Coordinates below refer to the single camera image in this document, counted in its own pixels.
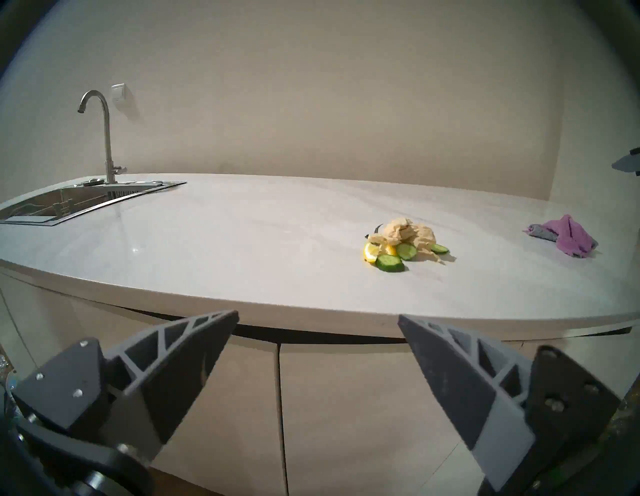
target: sink basin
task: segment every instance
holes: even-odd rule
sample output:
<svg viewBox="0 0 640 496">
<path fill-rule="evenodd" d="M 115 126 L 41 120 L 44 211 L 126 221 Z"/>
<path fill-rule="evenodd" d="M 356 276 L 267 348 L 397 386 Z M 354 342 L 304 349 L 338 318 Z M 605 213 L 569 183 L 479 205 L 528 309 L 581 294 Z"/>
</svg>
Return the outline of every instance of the sink basin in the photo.
<svg viewBox="0 0 640 496">
<path fill-rule="evenodd" d="M 136 196 L 172 188 L 186 181 L 118 182 L 92 180 L 41 193 L 0 210 L 1 224 L 52 226 Z"/>
</svg>

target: kitchen countertop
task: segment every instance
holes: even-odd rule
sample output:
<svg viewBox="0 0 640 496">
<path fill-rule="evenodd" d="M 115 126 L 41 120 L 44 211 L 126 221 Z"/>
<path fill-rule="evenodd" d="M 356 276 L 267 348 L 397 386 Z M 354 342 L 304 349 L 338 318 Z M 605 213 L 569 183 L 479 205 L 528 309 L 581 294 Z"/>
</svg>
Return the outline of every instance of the kitchen countertop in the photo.
<svg viewBox="0 0 640 496">
<path fill-rule="evenodd" d="M 242 323 L 334 333 L 398 337 L 400 313 L 500 339 L 580 335 L 640 318 L 637 226 L 621 221 L 409 184 L 118 176 L 155 179 L 188 183 L 56 226 L 0 225 L 0 269 L 110 305 L 180 316 L 236 308 Z M 522 232 L 564 213 L 600 243 L 590 257 L 571 258 Z M 432 227 L 451 256 L 407 262 L 396 274 L 364 262 L 364 235 L 402 216 Z"/>
</svg>

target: kitchen faucet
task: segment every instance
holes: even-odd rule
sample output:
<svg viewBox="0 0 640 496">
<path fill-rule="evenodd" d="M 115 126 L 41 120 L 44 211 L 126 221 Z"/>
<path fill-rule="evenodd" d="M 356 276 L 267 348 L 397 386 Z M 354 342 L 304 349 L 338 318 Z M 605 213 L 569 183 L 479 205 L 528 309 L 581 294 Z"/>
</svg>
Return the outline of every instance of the kitchen faucet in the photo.
<svg viewBox="0 0 640 496">
<path fill-rule="evenodd" d="M 83 95 L 82 100 L 80 100 L 78 113 L 84 113 L 87 100 L 91 97 L 98 97 L 100 99 L 100 103 L 102 103 L 102 115 L 104 116 L 104 166 L 107 171 L 107 184 L 115 184 L 117 183 L 116 174 L 125 173 L 127 168 L 114 167 L 113 160 L 111 160 L 111 131 L 109 130 L 109 106 L 107 105 L 107 100 L 98 90 L 89 90 Z"/>
</svg>

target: cabinet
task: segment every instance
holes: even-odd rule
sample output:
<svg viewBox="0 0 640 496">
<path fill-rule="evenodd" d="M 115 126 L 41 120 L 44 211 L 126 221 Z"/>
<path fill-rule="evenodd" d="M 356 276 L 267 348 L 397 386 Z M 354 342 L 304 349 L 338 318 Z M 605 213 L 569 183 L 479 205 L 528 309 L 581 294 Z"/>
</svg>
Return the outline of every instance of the cabinet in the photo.
<svg viewBox="0 0 640 496">
<path fill-rule="evenodd" d="M 415 494 L 460 438 L 406 344 L 283 344 L 291 496 Z"/>
<path fill-rule="evenodd" d="M 225 496 L 284 496 L 277 353 L 231 336 L 153 466 Z"/>
<path fill-rule="evenodd" d="M 415 496 L 477 496 L 484 474 L 476 459 L 460 441 Z"/>
<path fill-rule="evenodd" d="M 83 337 L 96 337 L 108 349 L 163 322 L 3 274 L 0 289 L 15 322 L 13 333 L 20 334 L 35 365 Z M 5 323 L 7 318 L 11 322 L 8 314 L 3 317 L 0 308 L 3 345 L 11 331 Z M 284 496 L 276 361 L 276 344 L 232 336 L 205 388 L 153 466 L 225 496 Z"/>
<path fill-rule="evenodd" d="M 0 291 L 36 366 L 91 336 L 107 350 L 163 321 L 124 308 L 81 300 L 0 274 Z"/>
<path fill-rule="evenodd" d="M 9 310 L 4 304 L 4 298 L 0 294 L 0 345 L 4 349 L 9 361 L 15 369 L 18 379 L 23 379 L 31 374 L 36 364 L 33 362 L 29 351 L 20 339 L 18 329 L 15 328 Z"/>
</svg>

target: screw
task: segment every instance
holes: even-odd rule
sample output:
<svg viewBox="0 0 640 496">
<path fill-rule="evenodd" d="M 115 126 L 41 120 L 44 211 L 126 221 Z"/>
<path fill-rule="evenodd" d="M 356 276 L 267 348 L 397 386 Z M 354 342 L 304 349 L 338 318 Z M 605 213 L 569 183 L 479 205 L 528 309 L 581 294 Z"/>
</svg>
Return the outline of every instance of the screw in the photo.
<svg viewBox="0 0 640 496">
<path fill-rule="evenodd" d="M 595 384 L 585 384 L 584 390 L 589 394 L 598 394 L 600 389 Z"/>
<path fill-rule="evenodd" d="M 545 400 L 545 405 L 551 408 L 552 412 L 561 413 L 564 411 L 564 403 L 559 399 L 555 398 L 547 398 Z"/>
</svg>

